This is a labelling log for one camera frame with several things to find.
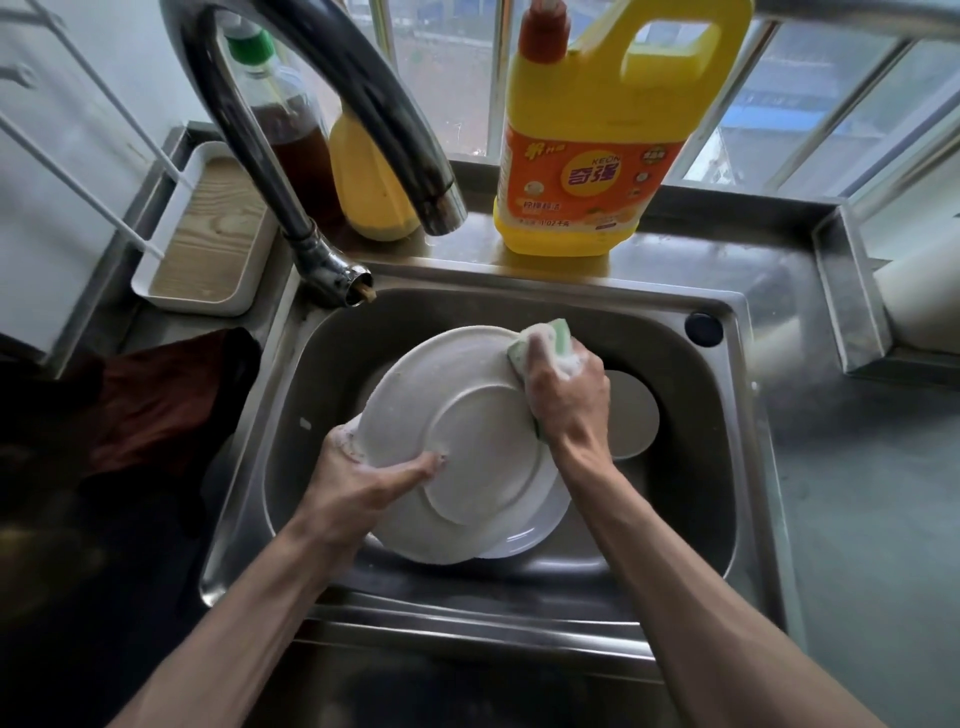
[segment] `yellow bottle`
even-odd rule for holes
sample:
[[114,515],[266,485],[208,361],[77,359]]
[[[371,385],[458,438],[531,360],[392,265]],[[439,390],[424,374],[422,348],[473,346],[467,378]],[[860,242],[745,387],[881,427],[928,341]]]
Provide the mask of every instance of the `yellow bottle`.
[[[567,48],[563,0],[523,15],[493,221],[525,255],[626,240],[723,85],[753,0],[615,0]],[[634,44],[655,20],[709,23],[689,46]]]
[[346,106],[330,130],[327,146],[340,207],[354,230],[387,242],[420,226],[394,170]]

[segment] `faucet base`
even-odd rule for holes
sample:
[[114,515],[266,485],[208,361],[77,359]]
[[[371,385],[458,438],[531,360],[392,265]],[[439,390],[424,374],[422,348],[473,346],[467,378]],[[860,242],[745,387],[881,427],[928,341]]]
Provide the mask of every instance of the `faucet base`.
[[330,245],[314,224],[301,240],[287,238],[297,272],[331,306],[353,307],[372,301],[373,275]]

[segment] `hand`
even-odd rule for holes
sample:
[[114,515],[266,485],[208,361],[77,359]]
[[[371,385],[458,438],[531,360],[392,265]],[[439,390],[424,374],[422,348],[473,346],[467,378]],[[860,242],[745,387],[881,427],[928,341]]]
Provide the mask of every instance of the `hand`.
[[364,465],[350,454],[352,423],[331,429],[294,519],[322,545],[352,559],[387,506],[433,477],[441,456],[424,452],[390,468]]
[[602,468],[612,462],[607,444],[610,380],[603,361],[573,340],[584,361],[580,374],[561,378],[550,366],[546,342],[534,334],[527,352],[527,400],[564,478],[578,467]]

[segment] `white wall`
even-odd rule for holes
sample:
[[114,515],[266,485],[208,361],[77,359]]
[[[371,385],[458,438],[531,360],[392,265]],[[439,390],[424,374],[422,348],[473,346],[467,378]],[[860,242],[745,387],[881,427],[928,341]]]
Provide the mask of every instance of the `white wall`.
[[[44,0],[118,96],[162,142],[207,115],[160,20],[158,0]],[[26,9],[19,0],[0,7]],[[0,24],[0,63],[27,63],[37,88],[0,82],[0,109],[111,209],[127,209],[151,153],[57,40]],[[0,132],[0,331],[48,351],[112,227]]]

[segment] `faucet spout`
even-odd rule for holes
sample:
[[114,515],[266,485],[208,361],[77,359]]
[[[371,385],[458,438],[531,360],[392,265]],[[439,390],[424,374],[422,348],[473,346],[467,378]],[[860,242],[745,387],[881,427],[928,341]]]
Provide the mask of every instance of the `faucet spout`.
[[331,303],[357,305],[370,271],[317,230],[233,81],[217,43],[217,11],[236,12],[280,38],[340,94],[393,168],[431,235],[467,218],[453,170],[420,108],[393,69],[335,0],[159,0],[183,70],[247,169],[294,250],[297,269]]

